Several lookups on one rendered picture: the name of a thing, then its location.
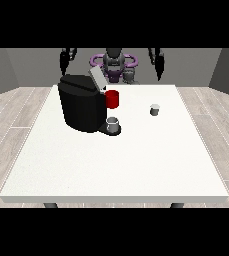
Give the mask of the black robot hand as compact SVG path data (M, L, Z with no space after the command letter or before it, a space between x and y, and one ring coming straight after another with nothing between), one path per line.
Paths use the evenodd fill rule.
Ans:
M165 65L164 53L160 48L149 48L148 52L151 64L155 67L157 78L161 79Z
M73 61L75 59L75 56L77 54L76 48L63 48L60 53L60 69L62 72L62 75L65 75L66 70L69 66L69 62Z

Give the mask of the pale grey machine lid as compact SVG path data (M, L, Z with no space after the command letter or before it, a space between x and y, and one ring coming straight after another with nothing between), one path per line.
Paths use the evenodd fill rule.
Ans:
M98 90L102 91L106 87L107 81L106 81L100 67L95 66L95 67L91 68L89 70L89 74L90 74L91 78L93 79Z

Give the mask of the small grey coffee pod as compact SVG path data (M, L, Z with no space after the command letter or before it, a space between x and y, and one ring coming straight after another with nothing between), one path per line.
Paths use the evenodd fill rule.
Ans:
M152 104L150 106L150 114L152 116L157 116L160 110L160 106L158 104Z

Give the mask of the black coffee machine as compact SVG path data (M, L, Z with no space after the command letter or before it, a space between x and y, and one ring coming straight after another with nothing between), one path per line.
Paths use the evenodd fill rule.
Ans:
M121 133L107 130L105 92L100 92L93 79L85 75L64 75L58 83L58 92L65 122L71 128L87 133L102 132L109 136Z

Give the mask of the red pod holder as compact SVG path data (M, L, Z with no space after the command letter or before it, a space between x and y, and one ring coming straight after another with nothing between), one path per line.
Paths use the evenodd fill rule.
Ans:
M116 90L108 90L105 92L106 107L115 109L119 106L119 92Z

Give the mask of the small grey cup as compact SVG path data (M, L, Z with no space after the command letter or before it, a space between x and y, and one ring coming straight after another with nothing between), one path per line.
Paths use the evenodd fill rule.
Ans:
M107 130L111 133L117 132L119 129L119 120L116 117L106 119Z

